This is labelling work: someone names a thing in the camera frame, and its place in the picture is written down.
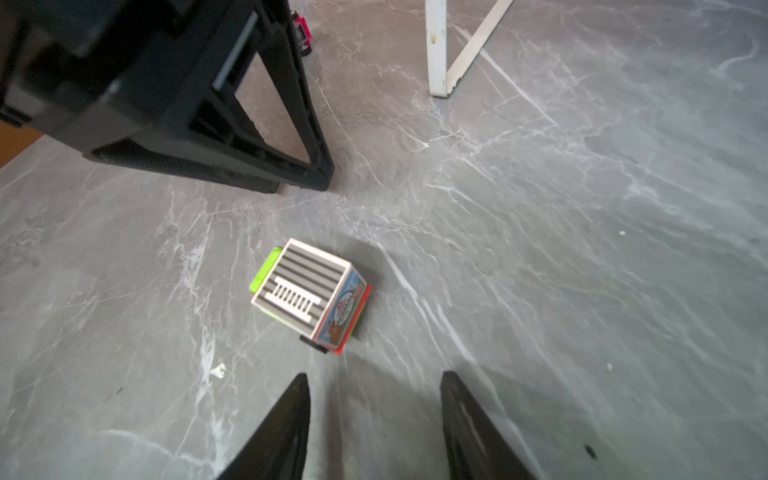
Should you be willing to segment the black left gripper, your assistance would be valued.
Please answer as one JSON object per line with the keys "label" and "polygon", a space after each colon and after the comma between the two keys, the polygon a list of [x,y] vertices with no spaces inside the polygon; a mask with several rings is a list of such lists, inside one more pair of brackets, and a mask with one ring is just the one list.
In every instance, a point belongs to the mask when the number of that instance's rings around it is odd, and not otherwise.
{"label": "black left gripper", "polygon": [[[236,98],[255,56],[305,162],[267,144]],[[326,191],[334,174],[286,1],[4,1],[1,120],[96,163],[264,194],[280,183]],[[247,175],[126,139],[191,125]]]}

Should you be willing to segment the pink toy truck striped roof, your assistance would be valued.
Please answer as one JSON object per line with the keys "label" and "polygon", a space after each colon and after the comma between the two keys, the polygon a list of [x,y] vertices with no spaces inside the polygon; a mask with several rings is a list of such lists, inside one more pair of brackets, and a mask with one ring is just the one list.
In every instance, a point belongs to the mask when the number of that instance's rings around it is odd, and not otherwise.
{"label": "pink toy truck striped roof", "polygon": [[306,57],[312,52],[312,36],[306,23],[306,19],[295,10],[291,11],[291,19],[293,21],[294,34],[300,54],[302,57]]}

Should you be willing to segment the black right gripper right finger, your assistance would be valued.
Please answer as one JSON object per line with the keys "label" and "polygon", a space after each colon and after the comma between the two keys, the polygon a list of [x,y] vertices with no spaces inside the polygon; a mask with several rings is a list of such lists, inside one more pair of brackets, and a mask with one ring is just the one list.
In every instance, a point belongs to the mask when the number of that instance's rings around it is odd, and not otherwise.
{"label": "black right gripper right finger", "polygon": [[450,479],[535,479],[456,372],[440,394]]}

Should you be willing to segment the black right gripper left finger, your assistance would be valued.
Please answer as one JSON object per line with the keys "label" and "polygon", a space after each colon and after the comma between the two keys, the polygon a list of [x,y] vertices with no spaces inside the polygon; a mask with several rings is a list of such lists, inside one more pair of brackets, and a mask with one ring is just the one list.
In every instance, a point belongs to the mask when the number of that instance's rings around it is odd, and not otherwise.
{"label": "black right gripper left finger", "polygon": [[310,418],[308,377],[300,373],[218,479],[301,479]]}

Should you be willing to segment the green red toy truck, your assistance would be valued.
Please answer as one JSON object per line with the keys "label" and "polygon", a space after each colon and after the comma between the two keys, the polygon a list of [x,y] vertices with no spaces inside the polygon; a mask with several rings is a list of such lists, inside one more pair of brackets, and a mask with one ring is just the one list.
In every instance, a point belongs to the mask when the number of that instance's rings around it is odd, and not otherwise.
{"label": "green red toy truck", "polygon": [[253,306],[296,331],[302,342],[340,355],[371,285],[350,261],[291,238],[272,250],[249,291]]}

